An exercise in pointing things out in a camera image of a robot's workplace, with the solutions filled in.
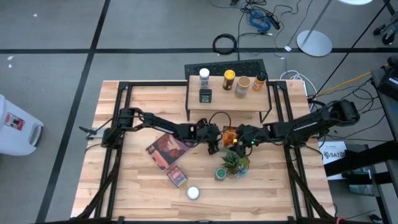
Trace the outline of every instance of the jar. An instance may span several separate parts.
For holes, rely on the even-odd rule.
[[[224,90],[231,90],[232,84],[234,83],[235,79],[235,72],[232,70],[227,70],[224,72],[224,83],[223,88]]]
[[[236,84],[235,96],[238,98],[244,98],[248,92],[250,86],[250,79],[248,77],[242,76],[238,79],[238,84]]]
[[[209,87],[209,75],[210,71],[207,68],[203,68],[199,71],[200,88]]]
[[[264,82],[267,79],[267,74],[265,72],[260,72],[256,76],[256,80],[253,82],[252,89],[254,91],[260,91],[262,90],[262,87],[264,86]]]
[[[215,180],[223,181],[226,177],[226,171],[222,168],[216,170],[216,174],[214,176]]]

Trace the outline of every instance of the white bin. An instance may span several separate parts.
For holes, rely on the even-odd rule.
[[[0,153],[28,155],[36,150],[43,122],[0,95]]]

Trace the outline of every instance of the potted plant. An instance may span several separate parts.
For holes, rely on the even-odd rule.
[[[224,160],[223,166],[226,168],[227,174],[234,174],[235,177],[246,176],[250,164],[248,157],[240,158],[236,152],[228,151],[221,158]]]

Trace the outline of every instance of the floor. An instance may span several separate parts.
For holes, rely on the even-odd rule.
[[[229,4],[227,0],[212,0],[212,3]],[[268,0],[265,8],[272,10],[276,4],[286,4],[295,9],[296,3],[296,0]],[[309,3],[310,0],[300,1],[296,15],[280,16],[285,9],[277,8],[275,14],[285,25],[277,38],[277,47],[289,42]],[[298,33],[312,26],[325,4],[326,1],[311,4]],[[279,55],[287,59],[289,70],[306,75],[320,88],[349,52],[324,90],[378,68],[389,56],[398,55],[398,42],[385,46],[380,37],[373,36],[373,30],[391,16],[387,8],[352,46],[383,5],[382,0],[365,6],[333,1],[317,25],[317,30],[332,40],[332,53],[321,58],[310,57],[299,51],[293,38],[289,44],[292,51],[282,51]],[[398,9],[398,2],[393,1],[392,7]],[[86,147],[85,135],[78,127],[90,127],[102,81],[183,79],[185,64],[236,60],[236,54],[212,53],[211,43],[222,33],[236,35],[240,16],[236,9],[213,7],[206,0],[0,0],[0,94],[45,124],[41,143],[34,153],[24,157],[0,155],[3,180],[0,223],[34,223],[43,198],[49,210],[47,213],[44,203],[39,221],[68,219]],[[243,20],[241,33],[255,31]],[[240,47],[275,50],[277,31],[271,32],[273,36],[243,37]],[[228,40],[218,44],[230,45]],[[241,54],[242,60],[251,58],[263,59],[271,78],[279,78],[285,71],[286,61],[273,54]],[[371,86],[365,89],[376,95]],[[337,100],[347,93],[341,91],[320,100]],[[367,103],[348,99],[357,107]],[[374,108],[379,106],[376,100]],[[336,135],[345,136],[366,128],[377,123],[382,115],[382,110],[366,113],[357,125],[336,128]],[[384,119],[355,137],[390,140],[392,135],[383,130],[386,124]],[[63,162],[54,163],[56,157]],[[51,175],[53,167],[60,167],[59,174]],[[377,209],[372,197],[349,193],[344,182],[330,182],[330,187],[339,216],[351,217]],[[390,193],[387,194],[390,208],[397,206],[392,186],[385,188]],[[392,215],[398,220],[398,214]],[[353,220],[366,221],[367,216]]]

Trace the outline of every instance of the wooden table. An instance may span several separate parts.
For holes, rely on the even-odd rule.
[[[112,117],[118,83],[103,83],[93,127],[100,126]],[[288,80],[287,84],[294,117],[309,113],[302,81]],[[154,113],[175,123],[186,123],[186,90],[185,86],[135,86],[132,89],[131,107],[139,107],[144,112]],[[204,110],[192,112],[191,122],[209,118],[214,113]],[[261,126],[258,113],[228,113],[232,118],[232,126],[241,123]],[[213,121],[220,129],[228,125],[227,117],[222,114],[215,116]],[[278,121],[276,110],[271,111],[266,123],[274,121]],[[294,216],[284,150],[281,146],[261,144],[255,147],[245,178],[228,177],[223,182],[218,182],[214,180],[214,172],[222,164],[223,153],[209,156],[206,144],[200,144],[177,161],[177,165],[188,176],[188,182],[177,189],[145,152],[145,148],[161,135],[162,132],[154,129],[126,134],[113,219],[122,215],[126,220],[251,221],[286,220],[287,216]],[[88,145],[99,142],[100,140],[90,141]],[[308,145],[318,149],[316,141],[310,141]],[[309,189],[326,210],[334,214],[321,156],[306,148],[301,151]],[[93,147],[86,153],[72,217],[82,212],[97,192],[104,155],[105,149],[101,147]],[[189,200],[185,195],[187,187],[191,185],[196,185],[201,190],[198,200]],[[305,215],[303,195],[300,190],[298,193],[302,213]],[[107,204],[108,194],[104,196],[103,217]]]

